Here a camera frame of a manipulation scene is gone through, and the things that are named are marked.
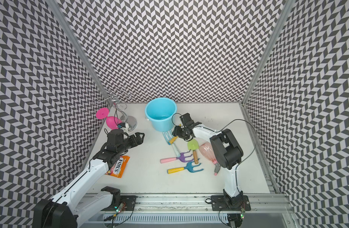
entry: patterned wall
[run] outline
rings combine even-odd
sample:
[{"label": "patterned wall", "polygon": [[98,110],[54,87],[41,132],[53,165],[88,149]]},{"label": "patterned wall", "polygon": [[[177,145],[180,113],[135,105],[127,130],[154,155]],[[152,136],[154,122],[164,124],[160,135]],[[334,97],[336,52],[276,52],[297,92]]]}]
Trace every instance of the patterned wall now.
[{"label": "patterned wall", "polygon": [[296,2],[247,108],[300,224],[349,227],[349,0]]},{"label": "patterned wall", "polygon": [[106,88],[131,102],[241,101],[285,0],[57,0]]},{"label": "patterned wall", "polygon": [[97,93],[43,0],[0,0],[0,227],[31,224],[78,174]]}]

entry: pink plastic bottle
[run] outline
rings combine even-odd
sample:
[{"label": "pink plastic bottle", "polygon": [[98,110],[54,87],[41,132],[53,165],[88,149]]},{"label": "pink plastic bottle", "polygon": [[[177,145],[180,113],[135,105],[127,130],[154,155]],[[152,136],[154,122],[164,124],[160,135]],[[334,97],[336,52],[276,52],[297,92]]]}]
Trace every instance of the pink plastic bottle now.
[{"label": "pink plastic bottle", "polygon": [[218,175],[218,172],[220,170],[220,165],[218,163],[218,161],[215,158],[215,154],[214,151],[212,150],[212,146],[211,143],[206,142],[204,144],[202,144],[199,147],[200,153],[209,161],[213,162],[213,164],[215,165],[215,171],[214,171],[214,175]]}]

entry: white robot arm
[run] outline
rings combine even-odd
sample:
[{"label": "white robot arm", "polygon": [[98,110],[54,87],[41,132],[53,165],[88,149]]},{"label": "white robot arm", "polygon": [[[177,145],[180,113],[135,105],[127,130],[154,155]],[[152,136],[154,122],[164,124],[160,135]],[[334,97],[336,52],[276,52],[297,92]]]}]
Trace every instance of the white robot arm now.
[{"label": "white robot arm", "polygon": [[107,134],[107,143],[93,156],[86,168],[63,190],[49,200],[41,199],[34,207],[33,228],[77,228],[100,210],[120,205],[120,190],[101,189],[95,197],[78,205],[93,184],[113,165],[120,164],[120,155],[143,143],[144,133],[128,135],[122,129]]},{"label": "white robot arm", "polygon": [[224,200],[227,208],[238,208],[243,202],[242,190],[239,184],[239,171],[236,170],[243,150],[229,129],[217,131],[206,127],[200,122],[194,122],[190,114],[180,116],[182,126],[176,126],[173,135],[189,140],[198,137],[211,143],[215,157],[225,172]]}]

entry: pink handle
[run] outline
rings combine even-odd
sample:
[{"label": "pink handle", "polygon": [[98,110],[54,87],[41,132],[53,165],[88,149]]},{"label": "pink handle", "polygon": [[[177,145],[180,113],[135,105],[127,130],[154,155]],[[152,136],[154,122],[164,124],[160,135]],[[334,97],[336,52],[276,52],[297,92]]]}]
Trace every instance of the pink handle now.
[{"label": "pink handle", "polygon": [[177,158],[163,158],[161,159],[161,163],[166,163],[166,162],[172,162],[175,161]]}]

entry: snack bag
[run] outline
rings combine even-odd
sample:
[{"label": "snack bag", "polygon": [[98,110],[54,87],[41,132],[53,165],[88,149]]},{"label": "snack bag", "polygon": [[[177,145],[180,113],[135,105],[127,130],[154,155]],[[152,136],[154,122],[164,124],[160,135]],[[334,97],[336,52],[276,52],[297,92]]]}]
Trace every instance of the snack bag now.
[{"label": "snack bag", "polygon": [[122,174],[124,173],[126,164],[129,161],[129,158],[130,158],[129,156],[120,156],[120,158],[117,160],[115,165],[113,165],[111,169],[107,171],[107,173],[105,174],[113,177],[121,178]]}]

